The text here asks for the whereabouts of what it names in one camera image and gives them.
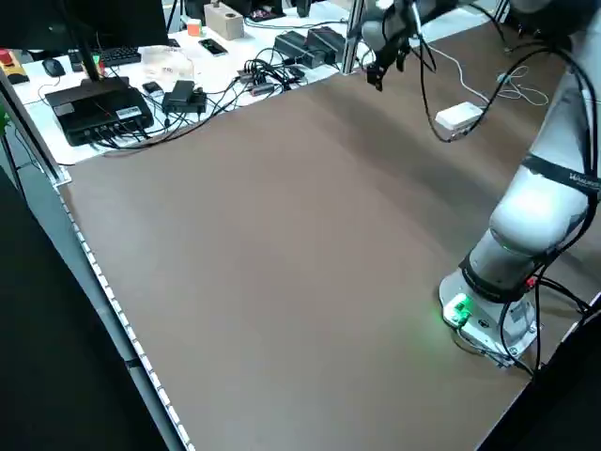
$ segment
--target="white table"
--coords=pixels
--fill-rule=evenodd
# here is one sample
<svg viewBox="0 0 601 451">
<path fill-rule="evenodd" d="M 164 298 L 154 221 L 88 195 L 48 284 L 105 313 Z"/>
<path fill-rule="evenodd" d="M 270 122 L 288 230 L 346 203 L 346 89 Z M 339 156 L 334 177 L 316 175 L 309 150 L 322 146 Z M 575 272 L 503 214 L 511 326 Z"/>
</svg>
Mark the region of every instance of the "white table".
<svg viewBox="0 0 601 451">
<path fill-rule="evenodd" d="M 329 2 L 313 4 L 311 6 L 311 13 L 309 17 L 306 18 L 299 18 L 295 8 L 287 9 L 285 13 L 285 17 L 268 21 L 266 24 L 298 26 L 306 25 L 308 23 L 340 21 L 346 19 L 348 15 L 346 10 Z M 437 19 L 434 23 L 428 24 L 424 28 L 424 34 L 428 40 L 440 39 L 483 22 L 485 22 L 485 19 L 482 17 L 459 9 Z M 343 36 L 347 32 L 347 26 L 343 23 L 334 23 L 329 26 Z M 181 46 L 180 51 L 192 61 L 193 80 L 196 85 L 202 86 L 206 92 L 211 93 L 223 91 L 230 84 L 231 80 L 238 75 L 237 71 L 242 69 L 245 61 L 254 58 L 261 50 L 271 47 L 275 37 L 285 31 L 286 30 L 283 29 L 264 29 L 245 25 L 244 38 L 228 41 L 222 39 L 209 28 L 203 27 L 203 34 L 200 38 L 188 36 L 185 31 L 171 34 L 170 38 L 174 38 L 178 41 Z M 308 30 L 297 29 L 295 31 L 306 36 Z M 213 56 L 205 51 L 198 44 L 199 39 L 205 38 L 217 40 L 225 49 L 227 49 L 228 54 Z M 366 46 L 360 44 L 358 57 L 361 57 L 365 52 L 367 52 Z M 270 52 L 265 52 L 261 57 L 268 60 L 268 58 L 271 57 Z M 23 65 L 29 76 L 30 82 L 14 87 L 21 102 L 25 105 L 27 112 L 39 128 L 40 134 L 46 141 L 55 160 L 63 165 L 72 165 L 88 158 L 95 157 L 105 151 L 105 149 L 89 145 L 74 148 L 69 145 L 54 116 L 54 112 L 44 101 L 40 100 L 40 94 L 43 96 L 49 92 L 78 86 L 85 78 L 83 72 L 73 73 L 71 71 L 69 58 L 67 56 L 61 56 L 58 60 L 66 71 L 66 75 L 58 80 L 58 84 L 56 83 L 57 79 L 51 78 L 45 73 L 40 62 L 35 62 Z M 281 59 L 275 55 L 273 61 L 277 63 L 280 62 Z M 129 64 L 114 69 L 118 75 L 128 76 L 130 78 L 130 84 L 141 91 L 142 84 L 155 81 L 148 78 L 146 75 L 144 63 Z M 321 66 L 314 70 L 306 70 L 303 68 L 303 70 L 305 72 L 307 84 L 323 80 L 338 72 L 335 68 L 330 66 Z M 107 75 L 113 74 L 110 70 L 107 70 Z M 166 83 L 164 81 L 159 81 L 159 84 L 164 91 L 168 92 L 171 91 L 175 82 Z M 241 90 L 242 85 L 237 84 L 237 86 L 230 90 L 223 98 L 222 104 L 228 103 L 234 99 Z M 261 101 L 267 96 L 268 95 L 252 97 L 250 94 L 244 93 L 240 95 L 239 100 L 237 101 L 237 107 Z M 211 101 L 218 101 L 221 97 L 222 94 L 208 96 Z M 207 118 L 213 111 L 214 105 L 211 101 L 208 101 L 207 111 L 200 116 L 200 120 Z M 162 114 L 161 108 L 154 108 L 152 104 L 150 104 L 149 107 L 151 111 L 155 112 L 155 124 L 153 127 L 146 129 L 146 131 L 152 132 L 163 127 L 165 116 Z M 196 114 L 187 115 L 187 119 L 195 122 L 198 120 L 198 116 Z M 117 143 L 120 146 L 126 146 L 134 144 L 136 141 L 133 139 L 118 139 Z"/>
</svg>

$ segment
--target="computer mouse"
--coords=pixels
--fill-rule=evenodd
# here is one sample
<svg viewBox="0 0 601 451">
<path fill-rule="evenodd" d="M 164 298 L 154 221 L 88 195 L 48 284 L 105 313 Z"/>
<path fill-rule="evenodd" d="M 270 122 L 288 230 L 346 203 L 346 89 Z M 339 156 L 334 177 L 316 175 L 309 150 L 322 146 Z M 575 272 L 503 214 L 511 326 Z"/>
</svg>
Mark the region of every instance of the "computer mouse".
<svg viewBox="0 0 601 451">
<path fill-rule="evenodd" d="M 44 59 L 41 62 L 41 65 L 43 66 L 44 70 L 46 70 L 46 73 L 51 77 L 61 77 L 65 75 L 65 69 L 57 59 Z"/>
</svg>

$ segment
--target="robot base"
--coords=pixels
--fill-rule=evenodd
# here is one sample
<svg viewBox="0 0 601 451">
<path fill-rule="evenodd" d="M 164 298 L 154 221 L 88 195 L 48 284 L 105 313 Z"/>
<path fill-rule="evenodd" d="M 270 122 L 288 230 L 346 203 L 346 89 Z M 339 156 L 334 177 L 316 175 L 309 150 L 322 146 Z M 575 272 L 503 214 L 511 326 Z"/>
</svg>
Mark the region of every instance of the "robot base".
<svg viewBox="0 0 601 451">
<path fill-rule="evenodd" d="M 457 269 L 445 277 L 439 287 L 444 321 L 461 336 L 501 366 L 511 366 L 513 361 L 503 349 L 499 320 L 503 305 L 492 303 L 475 293 Z M 536 317 L 530 302 L 530 293 L 511 304 L 505 317 L 505 344 L 515 358 L 526 350 L 536 338 Z M 459 328 L 462 315 L 469 317 Z"/>
</svg>

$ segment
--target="sticker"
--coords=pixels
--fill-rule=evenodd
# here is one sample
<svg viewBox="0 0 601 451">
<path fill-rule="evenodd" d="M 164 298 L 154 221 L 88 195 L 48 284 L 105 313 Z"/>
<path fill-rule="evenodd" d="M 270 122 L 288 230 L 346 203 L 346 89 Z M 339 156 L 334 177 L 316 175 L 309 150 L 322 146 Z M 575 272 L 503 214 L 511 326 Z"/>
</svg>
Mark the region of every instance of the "sticker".
<svg viewBox="0 0 601 451">
<path fill-rule="evenodd" d="M 70 115 L 71 113 L 75 112 L 75 109 L 73 108 L 73 104 L 71 102 L 63 103 L 62 105 L 57 105 L 53 109 L 54 113 L 56 114 L 56 117 Z"/>
<path fill-rule="evenodd" d="M 511 313 L 512 321 L 518 322 L 526 317 L 526 304 L 524 304 L 523 302 L 519 303 L 515 308 L 510 308 L 509 312 Z"/>
<path fill-rule="evenodd" d="M 127 119 L 128 117 L 141 116 L 142 110 L 140 110 L 140 108 L 138 108 L 137 106 L 132 106 L 130 108 L 123 108 L 122 110 L 117 110 L 115 111 L 115 113 L 119 119 L 123 120 Z"/>
</svg>

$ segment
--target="white cable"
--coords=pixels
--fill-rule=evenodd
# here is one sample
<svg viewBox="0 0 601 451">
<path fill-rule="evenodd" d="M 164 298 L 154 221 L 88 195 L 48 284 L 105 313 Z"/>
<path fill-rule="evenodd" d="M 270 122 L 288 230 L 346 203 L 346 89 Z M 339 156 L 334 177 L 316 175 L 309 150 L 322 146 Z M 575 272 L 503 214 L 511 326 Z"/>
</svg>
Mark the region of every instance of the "white cable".
<svg viewBox="0 0 601 451">
<path fill-rule="evenodd" d="M 422 35 L 422 20 L 420 19 L 420 13 L 417 10 L 417 4 L 413 2 L 411 4 L 411 11 L 413 12 L 413 19 L 415 19 L 415 30 L 417 36 Z"/>
<path fill-rule="evenodd" d="M 529 104 L 534 105 L 534 106 L 547 105 L 548 104 L 547 94 L 539 91 L 538 89 L 533 89 L 531 87 L 524 87 L 522 85 L 517 85 L 514 83 L 514 79 L 523 78 L 524 76 L 526 76 L 528 71 L 529 71 L 528 66 L 520 66 L 520 67 L 516 68 L 516 70 L 514 70 L 507 77 L 507 80 L 505 82 L 507 85 L 509 85 L 511 87 L 511 89 L 502 89 L 499 92 L 499 97 L 504 97 L 505 99 L 515 99 L 515 100 L 524 99 Z M 499 77 L 497 77 L 497 80 L 500 82 L 504 75 L 505 75 L 504 73 L 500 74 Z M 539 96 L 541 96 L 542 101 L 533 101 L 523 91 L 530 91 L 530 92 L 538 94 Z"/>
<path fill-rule="evenodd" d="M 463 69 L 461 68 L 461 63 L 459 63 L 459 61 L 457 61 L 455 58 L 453 58 L 452 56 L 440 51 L 439 49 L 435 49 L 434 47 L 432 47 L 430 45 L 430 49 L 432 49 L 434 52 L 436 52 L 437 54 L 440 54 L 442 56 L 444 56 L 447 59 L 450 59 L 451 61 L 453 61 L 455 63 L 455 65 L 457 66 L 457 70 L 459 70 L 459 82 L 461 83 L 461 85 L 463 87 L 465 87 L 470 93 L 472 93 L 474 96 L 478 96 L 480 99 L 482 99 L 483 101 L 485 101 L 486 103 L 489 102 L 488 97 L 485 96 L 483 93 L 476 91 L 475 89 L 472 89 L 471 87 L 467 86 L 466 83 L 463 80 Z"/>
</svg>

